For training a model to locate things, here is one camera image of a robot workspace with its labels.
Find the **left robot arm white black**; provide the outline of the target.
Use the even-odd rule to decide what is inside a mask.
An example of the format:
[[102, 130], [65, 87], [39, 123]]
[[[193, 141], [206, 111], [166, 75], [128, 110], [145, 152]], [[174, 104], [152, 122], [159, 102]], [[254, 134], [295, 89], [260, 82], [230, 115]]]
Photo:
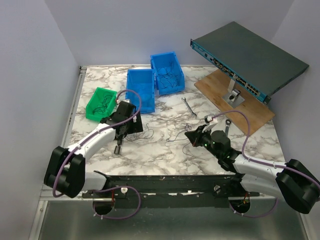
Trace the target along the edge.
[[86, 137], [68, 147], [57, 146], [51, 153], [43, 183], [70, 198], [82, 191], [94, 191], [104, 198], [110, 194], [108, 177], [99, 171], [86, 171], [86, 161], [102, 147], [117, 140], [115, 151], [130, 134], [143, 131], [141, 115], [128, 100], [121, 101], [114, 113], [100, 120]]

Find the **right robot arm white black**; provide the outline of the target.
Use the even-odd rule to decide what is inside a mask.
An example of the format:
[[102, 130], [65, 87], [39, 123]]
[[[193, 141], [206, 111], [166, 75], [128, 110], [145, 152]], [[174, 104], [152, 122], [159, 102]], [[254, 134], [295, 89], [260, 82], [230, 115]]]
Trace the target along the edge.
[[234, 195], [264, 193], [284, 200], [302, 214], [308, 214], [320, 200], [320, 182], [299, 160], [271, 162], [244, 156], [231, 147], [231, 140], [224, 131], [205, 131], [204, 128], [201, 125], [185, 132], [185, 136], [193, 147], [203, 147], [217, 158], [224, 170], [242, 176], [230, 183]]

